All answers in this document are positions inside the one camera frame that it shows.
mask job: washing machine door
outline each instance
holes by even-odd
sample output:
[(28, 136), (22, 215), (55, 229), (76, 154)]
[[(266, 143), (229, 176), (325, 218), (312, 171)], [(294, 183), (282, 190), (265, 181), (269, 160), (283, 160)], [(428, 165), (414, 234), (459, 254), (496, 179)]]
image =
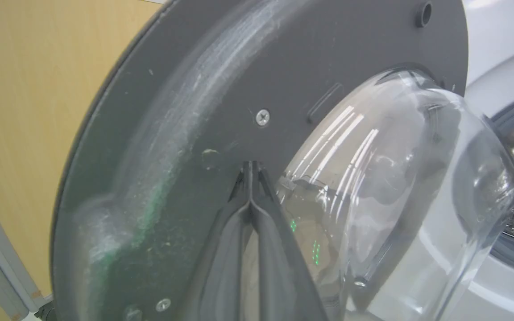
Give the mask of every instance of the washing machine door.
[(461, 3), (177, 0), (59, 189), (69, 321), (446, 317), (514, 210)]

